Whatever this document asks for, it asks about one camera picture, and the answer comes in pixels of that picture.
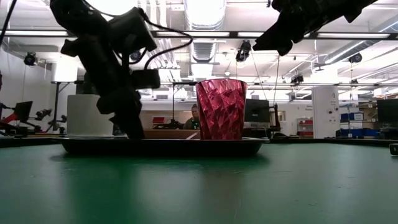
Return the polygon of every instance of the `desk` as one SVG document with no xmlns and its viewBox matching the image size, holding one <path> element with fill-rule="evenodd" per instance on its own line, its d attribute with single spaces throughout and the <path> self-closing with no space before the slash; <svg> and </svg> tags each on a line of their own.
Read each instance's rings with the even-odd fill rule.
<svg viewBox="0 0 398 224">
<path fill-rule="evenodd" d="M 396 223 L 388 148 L 266 144 L 245 159 L 0 149 L 0 223 Z"/>
</svg>

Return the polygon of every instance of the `ceiling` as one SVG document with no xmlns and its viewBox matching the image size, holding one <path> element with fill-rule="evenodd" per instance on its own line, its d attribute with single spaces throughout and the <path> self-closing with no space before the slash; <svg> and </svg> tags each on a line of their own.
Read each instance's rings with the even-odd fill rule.
<svg viewBox="0 0 398 224">
<path fill-rule="evenodd" d="M 183 0 L 166 0 L 167 23 L 174 29 L 185 30 Z M 277 20 L 279 13 L 272 8 L 267 8 L 267 1 L 260 0 L 227 0 L 226 15 L 223 30 L 261 31 L 267 30 Z M 7 12 L 8 1 L 0 1 L 1 18 L 4 20 Z M 363 13 L 351 24 L 344 18 L 340 18 L 321 29 L 323 32 L 370 32 L 384 21 L 398 15 L 398 0 L 378 0 L 372 6 L 363 10 Z M 18 0 L 17 6 L 11 17 L 11 29 L 19 30 L 62 30 L 48 6 L 43 0 Z M 7 40 L 14 54 L 25 55 L 26 52 L 37 52 L 40 59 L 54 61 L 59 58 L 59 50 L 63 44 L 62 38 L 27 38 L 12 37 Z M 312 55 L 327 55 L 342 46 L 350 43 L 348 40 L 303 40 L 295 44 L 293 49 L 285 57 L 278 57 L 276 52 L 253 52 L 245 61 L 244 67 L 236 65 L 234 57 L 236 49 L 242 40 L 227 39 L 225 43 L 218 44 L 215 62 L 219 65 L 213 67 L 213 76 L 225 77 L 229 72 L 231 77 L 247 77 L 249 82 L 258 81 L 258 77 L 264 77 L 262 81 L 275 82 L 276 76 L 283 77 L 297 65 L 306 61 Z M 180 39 L 172 39 L 172 45 L 182 44 Z M 342 80 L 349 81 L 352 78 L 370 73 L 382 67 L 396 63 L 398 56 L 398 41 L 383 41 L 361 52 L 363 62 L 354 66 L 351 72 L 351 64 L 338 62 L 334 65 L 338 69 Z M 373 59 L 386 52 L 383 57 Z M 188 49 L 174 52 L 178 65 L 181 68 L 181 77 L 190 74 L 190 54 Z M 304 71 L 305 77 L 311 74 L 311 70 Z M 380 73 L 377 80 L 388 79 L 398 75 L 398 71 L 389 70 Z"/>
</svg>

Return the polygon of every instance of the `red cup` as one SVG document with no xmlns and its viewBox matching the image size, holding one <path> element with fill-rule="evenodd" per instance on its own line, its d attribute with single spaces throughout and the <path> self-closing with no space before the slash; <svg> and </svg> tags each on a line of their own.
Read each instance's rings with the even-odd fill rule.
<svg viewBox="0 0 398 224">
<path fill-rule="evenodd" d="M 201 139 L 242 139 L 247 88 L 245 82 L 233 79 L 197 83 Z"/>
</svg>

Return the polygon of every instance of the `ceiling duct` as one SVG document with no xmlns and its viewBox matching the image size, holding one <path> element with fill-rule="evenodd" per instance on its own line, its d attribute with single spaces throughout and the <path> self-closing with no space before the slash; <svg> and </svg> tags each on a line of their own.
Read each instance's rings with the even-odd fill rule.
<svg viewBox="0 0 398 224">
<path fill-rule="evenodd" d="M 381 25 L 377 26 L 370 32 L 388 32 L 395 33 L 398 32 L 398 15 L 392 17 L 391 19 L 383 22 Z M 333 64 L 349 58 L 358 52 L 375 45 L 381 40 L 363 40 L 363 41 L 352 41 L 351 43 L 345 45 L 344 47 L 334 51 L 325 58 L 325 63 Z"/>
<path fill-rule="evenodd" d="M 188 30 L 221 30 L 224 23 L 226 0 L 184 0 L 184 8 Z M 190 50 L 191 58 L 194 61 L 208 63 L 215 56 L 217 43 L 194 42 Z M 212 65 L 191 66 L 194 76 L 210 76 L 212 70 Z"/>
</svg>

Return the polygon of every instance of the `computer monitor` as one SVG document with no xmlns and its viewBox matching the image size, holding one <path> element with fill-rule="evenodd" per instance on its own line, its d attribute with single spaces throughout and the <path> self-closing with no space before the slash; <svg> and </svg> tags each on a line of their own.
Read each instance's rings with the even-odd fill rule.
<svg viewBox="0 0 398 224">
<path fill-rule="evenodd" d="M 32 109 L 33 101 L 17 103 L 14 108 L 14 114 L 17 115 L 18 121 L 26 121 L 29 119 L 30 110 Z"/>
<path fill-rule="evenodd" d="M 269 123 L 269 101 L 246 99 L 245 122 Z"/>
<path fill-rule="evenodd" d="M 398 122 L 398 99 L 378 100 L 377 113 L 379 115 L 379 122 L 393 123 Z"/>
</svg>

